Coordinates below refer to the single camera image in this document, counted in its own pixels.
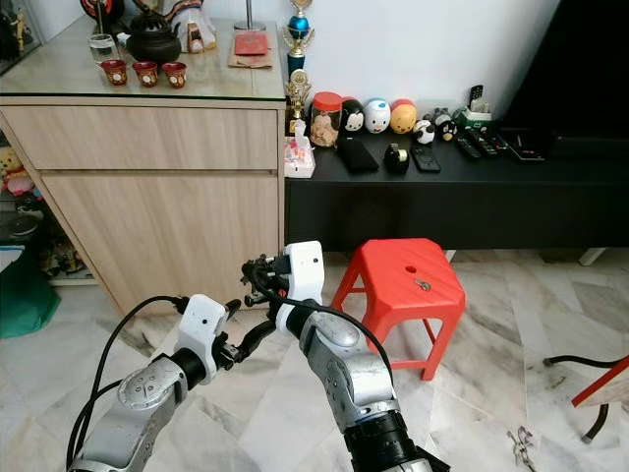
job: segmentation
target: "marble floor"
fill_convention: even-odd
[[[329,301],[348,260],[328,254]],[[576,353],[604,360],[629,354],[629,251],[607,251],[590,267],[534,251],[459,252],[453,266],[468,306],[432,382],[395,371],[414,441],[454,472],[523,471],[507,431],[534,433],[538,472],[629,471],[629,398],[610,405],[603,430],[580,441],[597,407],[570,399],[600,370],[546,368],[542,358]],[[61,472],[70,430],[117,315],[97,287],[60,289],[63,301],[40,332],[0,341],[0,470]],[[352,295],[345,309],[361,317]],[[263,319],[238,314],[239,340]],[[104,382],[170,353],[178,317],[139,319],[116,341]],[[393,358],[426,355],[428,338],[402,324],[385,343]],[[105,397],[96,414],[108,407]],[[157,440],[147,472],[350,471],[322,386],[297,342],[273,333],[248,360],[199,386]]]

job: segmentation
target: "red cup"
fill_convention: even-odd
[[[144,87],[157,85],[157,63],[152,61],[136,62],[133,65],[134,71],[138,74],[138,80]]]
[[[166,73],[170,87],[180,89],[186,84],[186,64],[183,62],[167,62],[161,69]]]
[[[100,63],[112,86],[123,86],[127,83],[127,63],[122,59],[111,59]]]

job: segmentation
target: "cabinet drawer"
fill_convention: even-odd
[[[97,172],[43,181],[125,313],[157,294],[242,298],[242,264],[277,253],[276,177]]]
[[[38,169],[277,169],[277,111],[6,106]]]

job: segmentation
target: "red plastic stool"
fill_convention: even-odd
[[[358,276],[365,288],[354,288]],[[370,240],[352,258],[332,307],[342,310],[349,293],[366,294],[363,323],[382,344],[398,323],[424,322],[432,341],[428,358],[394,361],[391,368],[424,369],[422,380],[431,380],[465,310],[465,292],[441,248],[428,239]],[[429,319],[441,320],[437,336]]]

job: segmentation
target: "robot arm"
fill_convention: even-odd
[[[267,285],[289,283],[288,300],[276,308],[277,329],[292,333],[321,380],[336,424],[352,454],[356,472],[441,472],[449,467],[416,447],[408,437],[383,357],[373,353],[354,324],[322,307],[323,257],[318,242],[289,245],[275,259],[261,257],[243,266],[256,300],[276,303]]]
[[[243,362],[276,328],[299,339],[323,384],[355,471],[449,470],[409,439],[383,357],[369,350],[355,325],[320,305],[322,261],[320,244],[310,242],[289,245],[278,258],[261,256],[243,265],[243,281],[250,281],[254,292],[245,303],[269,302],[270,310],[269,321],[254,327],[238,347],[227,343],[222,328],[240,302],[226,308],[204,295],[191,297],[175,353],[159,356],[120,383],[113,406],[68,470],[141,472],[157,435],[187,392],[209,384],[220,369]]]

